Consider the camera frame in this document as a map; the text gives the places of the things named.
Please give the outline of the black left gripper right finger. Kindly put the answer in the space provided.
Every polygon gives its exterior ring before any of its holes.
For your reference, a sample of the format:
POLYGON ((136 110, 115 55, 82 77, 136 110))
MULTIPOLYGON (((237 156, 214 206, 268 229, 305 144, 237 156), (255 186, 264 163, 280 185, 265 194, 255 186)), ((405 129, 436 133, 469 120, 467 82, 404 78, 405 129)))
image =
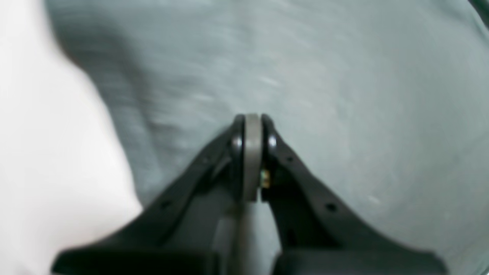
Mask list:
POLYGON ((262 115, 271 207, 282 251, 274 275, 446 275, 432 252, 402 245, 374 230, 306 167, 262 115))

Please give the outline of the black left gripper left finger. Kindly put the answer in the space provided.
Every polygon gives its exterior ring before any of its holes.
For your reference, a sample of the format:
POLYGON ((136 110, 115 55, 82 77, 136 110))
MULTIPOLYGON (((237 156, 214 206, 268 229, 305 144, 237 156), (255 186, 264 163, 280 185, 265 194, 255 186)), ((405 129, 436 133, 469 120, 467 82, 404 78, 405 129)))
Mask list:
POLYGON ((199 152, 133 221, 89 245, 60 252, 60 275, 220 275, 212 242, 225 211, 243 199, 246 117, 199 152))

